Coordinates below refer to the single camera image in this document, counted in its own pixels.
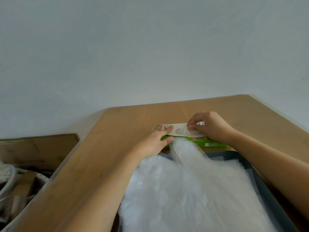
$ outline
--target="green box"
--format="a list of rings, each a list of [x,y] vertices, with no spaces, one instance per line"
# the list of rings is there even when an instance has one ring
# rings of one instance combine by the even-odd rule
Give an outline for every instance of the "green box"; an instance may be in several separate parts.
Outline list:
[[[174,137],[174,138],[185,138],[189,141],[192,141],[194,143],[196,143],[200,148],[211,148],[211,147],[227,147],[227,145],[222,144],[222,143],[218,143],[216,141],[210,140],[207,137],[203,137],[203,138],[188,138],[188,137],[178,137],[178,136],[170,136],[170,135],[165,135],[161,138],[161,140],[164,140],[168,137]]]

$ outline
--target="forearm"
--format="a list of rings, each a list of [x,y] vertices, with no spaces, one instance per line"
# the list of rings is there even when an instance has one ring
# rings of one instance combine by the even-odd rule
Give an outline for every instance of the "forearm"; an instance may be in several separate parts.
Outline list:
[[[125,154],[103,175],[97,188],[73,212],[60,231],[109,232],[127,185],[139,162],[134,153]]]
[[[237,133],[230,146],[242,154],[309,220],[309,164]]]

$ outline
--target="plastic sheet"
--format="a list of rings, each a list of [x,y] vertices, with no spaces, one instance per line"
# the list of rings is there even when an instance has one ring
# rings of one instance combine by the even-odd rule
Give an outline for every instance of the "plastic sheet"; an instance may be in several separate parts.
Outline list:
[[[119,208],[124,232],[275,231],[237,160],[212,161],[184,138],[171,155],[134,172]]]

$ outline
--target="gray wall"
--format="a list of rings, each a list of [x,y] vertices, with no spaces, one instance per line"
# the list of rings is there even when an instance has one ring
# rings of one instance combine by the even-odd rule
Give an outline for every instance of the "gray wall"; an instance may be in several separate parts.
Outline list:
[[[0,0],[0,138],[239,93],[309,128],[308,63],[309,0]]]

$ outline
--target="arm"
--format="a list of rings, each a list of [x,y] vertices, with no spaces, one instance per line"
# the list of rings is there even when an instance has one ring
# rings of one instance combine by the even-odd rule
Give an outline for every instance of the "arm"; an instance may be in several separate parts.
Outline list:
[[[156,126],[150,134],[121,156],[114,166],[102,176],[98,186],[57,231],[110,231],[127,185],[140,161],[157,155],[174,140],[173,137],[169,137],[161,141],[160,138],[170,132],[172,126],[165,130],[161,128],[161,125]]]
[[[196,125],[200,121],[205,125]],[[242,154],[309,220],[309,164],[236,131],[216,112],[197,113],[187,126]]]

